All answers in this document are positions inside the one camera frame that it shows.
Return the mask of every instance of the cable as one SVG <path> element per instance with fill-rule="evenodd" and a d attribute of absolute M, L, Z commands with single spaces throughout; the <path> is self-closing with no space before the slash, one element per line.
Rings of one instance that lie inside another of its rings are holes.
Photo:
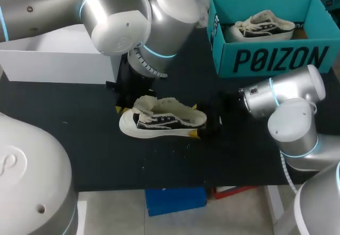
<path fill-rule="evenodd" d="M 288 173 L 288 170 L 287 170 L 287 166 L 286 166 L 286 161 L 285 161 L 285 158 L 282 154 L 282 152 L 280 151 L 280 156 L 281 156 L 281 163 L 282 163 L 282 168 L 283 168 L 283 171 L 285 172 L 285 176 L 286 176 L 286 179 L 288 181 L 288 184 L 290 185 L 291 189 L 293 190 L 293 192 L 296 194 L 298 192 L 298 190 L 296 190 L 293 182 L 292 182 L 292 179 L 291 179 L 291 176 L 289 176 L 289 173 Z"/>

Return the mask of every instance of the white box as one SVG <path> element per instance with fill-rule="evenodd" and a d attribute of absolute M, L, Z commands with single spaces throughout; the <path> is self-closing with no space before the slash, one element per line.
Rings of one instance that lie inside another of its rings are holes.
<path fill-rule="evenodd" d="M 120 61 L 99 53 L 81 24 L 0 43 L 0 65 L 10 81 L 116 82 Z"/>

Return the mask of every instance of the shoe lace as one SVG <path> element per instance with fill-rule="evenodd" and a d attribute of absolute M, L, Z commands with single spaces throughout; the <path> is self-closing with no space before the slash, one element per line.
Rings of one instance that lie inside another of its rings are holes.
<path fill-rule="evenodd" d="M 139 114 L 139 120 L 143 123 L 150 123 L 150 122 L 157 121 L 157 118 L 152 118 L 149 114 L 146 114 L 137 108 L 132 108 L 132 111 L 135 114 Z"/>
<path fill-rule="evenodd" d="M 258 29 L 260 29 L 260 26 L 250 23 L 251 18 L 252 17 L 250 17 L 246 21 L 237 21 L 235 23 L 235 26 L 237 28 L 243 30 L 243 35 L 245 35 L 245 31 L 247 31 L 247 30 L 258 30 Z"/>

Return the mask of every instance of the screw hole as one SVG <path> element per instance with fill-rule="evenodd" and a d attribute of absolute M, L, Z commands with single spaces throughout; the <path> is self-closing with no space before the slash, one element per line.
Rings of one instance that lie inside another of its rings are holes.
<path fill-rule="evenodd" d="M 44 214 L 44 212 L 45 212 L 45 207 L 43 206 L 43 205 L 41 205 L 41 204 L 38 204 L 37 205 L 37 211 L 38 211 L 38 213 L 40 213 L 40 214 Z"/>

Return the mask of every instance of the shoe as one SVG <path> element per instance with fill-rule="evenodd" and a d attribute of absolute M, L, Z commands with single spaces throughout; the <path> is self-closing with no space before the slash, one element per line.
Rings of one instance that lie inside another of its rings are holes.
<path fill-rule="evenodd" d="M 270 10 L 251 16 L 246 21 L 236 22 L 226 31 L 227 42 L 258 42 L 290 40 L 295 24 L 279 19 Z"/>
<path fill-rule="evenodd" d="M 190 133 L 203 128 L 206 121 L 202 111 L 185 106 L 175 98 L 158 100 L 145 95 L 121 116 L 119 127 L 124 134 L 135 138 L 190 137 Z"/>

